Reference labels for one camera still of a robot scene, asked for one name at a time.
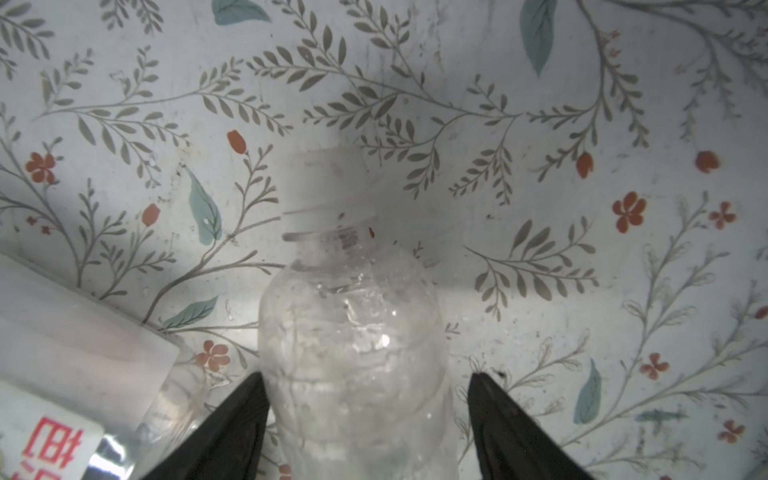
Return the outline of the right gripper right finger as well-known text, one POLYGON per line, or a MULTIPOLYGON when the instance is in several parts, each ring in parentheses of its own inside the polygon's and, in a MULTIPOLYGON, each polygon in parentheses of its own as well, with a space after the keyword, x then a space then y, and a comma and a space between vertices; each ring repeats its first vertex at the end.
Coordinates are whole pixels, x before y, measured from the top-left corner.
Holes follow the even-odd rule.
POLYGON ((591 479, 488 374, 471 376, 468 410, 484 479, 591 479))

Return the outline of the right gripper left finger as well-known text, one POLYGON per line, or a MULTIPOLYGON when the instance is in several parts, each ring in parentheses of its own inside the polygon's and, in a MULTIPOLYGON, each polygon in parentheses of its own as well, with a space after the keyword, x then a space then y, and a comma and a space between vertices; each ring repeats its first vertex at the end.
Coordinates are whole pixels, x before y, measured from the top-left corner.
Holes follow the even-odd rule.
POLYGON ((257 476, 270 402, 263 376, 248 376, 146 480, 250 480, 257 476))

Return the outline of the clear bottle white cap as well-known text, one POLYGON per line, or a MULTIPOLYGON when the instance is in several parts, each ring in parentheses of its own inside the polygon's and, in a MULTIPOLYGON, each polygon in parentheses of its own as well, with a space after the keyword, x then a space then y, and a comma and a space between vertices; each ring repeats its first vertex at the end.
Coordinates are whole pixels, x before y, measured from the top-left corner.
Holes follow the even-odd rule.
POLYGON ((297 479, 455 479, 448 344, 418 260, 386 235, 362 152, 286 156, 296 255, 259 304, 260 369, 297 479))

